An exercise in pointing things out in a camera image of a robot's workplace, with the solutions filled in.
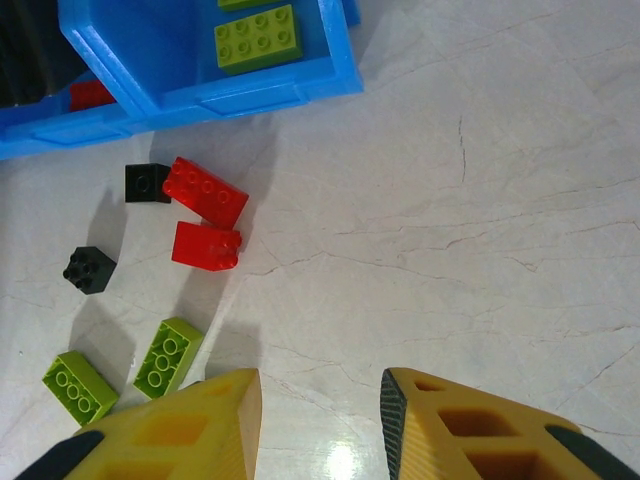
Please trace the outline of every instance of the lime green lego brick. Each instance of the lime green lego brick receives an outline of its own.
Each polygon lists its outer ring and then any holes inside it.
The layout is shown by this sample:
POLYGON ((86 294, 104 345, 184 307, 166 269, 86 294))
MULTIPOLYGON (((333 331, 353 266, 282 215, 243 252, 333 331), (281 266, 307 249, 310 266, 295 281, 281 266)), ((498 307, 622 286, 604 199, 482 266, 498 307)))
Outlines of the lime green lego brick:
POLYGON ((118 394, 79 352, 58 355, 42 381, 82 426, 104 417, 118 401, 118 394))
POLYGON ((133 385, 149 398, 180 387, 204 336, 181 318, 163 321, 133 385))
POLYGON ((229 75, 302 57, 293 7, 274 8, 216 27, 218 66, 229 75))
POLYGON ((278 0, 218 0, 218 7, 225 12, 242 10, 243 8, 259 7, 278 0))

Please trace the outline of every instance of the green lego brick in bin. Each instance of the green lego brick in bin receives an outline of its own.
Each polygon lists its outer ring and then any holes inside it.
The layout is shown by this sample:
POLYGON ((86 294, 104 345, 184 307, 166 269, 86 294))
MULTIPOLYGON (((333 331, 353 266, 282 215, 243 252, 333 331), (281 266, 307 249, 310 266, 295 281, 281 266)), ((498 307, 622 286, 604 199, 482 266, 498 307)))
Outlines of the green lego brick in bin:
POLYGON ((251 72, 302 57, 291 5, 216 27, 218 66, 229 75, 251 72))
POLYGON ((225 12, 242 10, 243 8, 259 7, 278 0, 218 0, 218 7, 225 12))

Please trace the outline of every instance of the yellow plastic part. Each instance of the yellow plastic part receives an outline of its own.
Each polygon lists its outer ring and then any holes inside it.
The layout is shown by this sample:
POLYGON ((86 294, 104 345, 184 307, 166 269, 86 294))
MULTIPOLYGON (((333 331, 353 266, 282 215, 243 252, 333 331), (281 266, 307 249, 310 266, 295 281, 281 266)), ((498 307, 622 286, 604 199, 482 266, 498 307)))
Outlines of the yellow plastic part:
POLYGON ((392 480, 598 478, 545 430, 580 432, 561 417, 407 368, 382 387, 392 480))
POLYGON ((236 370, 80 430, 105 439, 66 480, 251 480, 261 421, 258 370, 236 370))

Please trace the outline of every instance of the red lego brick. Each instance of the red lego brick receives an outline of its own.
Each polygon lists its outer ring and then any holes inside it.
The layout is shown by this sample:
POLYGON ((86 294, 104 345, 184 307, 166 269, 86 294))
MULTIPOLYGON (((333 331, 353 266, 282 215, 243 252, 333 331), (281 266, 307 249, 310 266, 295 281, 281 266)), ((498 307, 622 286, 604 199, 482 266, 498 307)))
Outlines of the red lego brick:
POLYGON ((181 157, 171 167, 162 190, 223 230, 233 229, 249 200, 243 191, 181 157))
POLYGON ((116 100, 111 96, 100 80, 74 83, 71 85, 71 112, 88 110, 93 107, 109 105, 116 100))
POLYGON ((218 230, 206 225, 178 222, 171 260, 218 272, 238 264, 242 236, 235 230, 218 230))

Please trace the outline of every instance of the blue storage container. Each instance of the blue storage container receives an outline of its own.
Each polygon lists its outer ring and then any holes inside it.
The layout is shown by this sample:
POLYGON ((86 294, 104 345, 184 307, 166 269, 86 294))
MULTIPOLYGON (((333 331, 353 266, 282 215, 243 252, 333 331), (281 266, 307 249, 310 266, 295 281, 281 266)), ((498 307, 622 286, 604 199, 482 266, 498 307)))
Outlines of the blue storage container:
POLYGON ((232 13, 216 0, 59 0, 59 17, 117 103, 70 113, 67 89, 0 110, 0 158, 362 91, 347 30, 360 21, 355 0, 289 0, 232 13), (217 25, 286 4, 300 23, 301 60, 238 76, 218 68, 217 25))

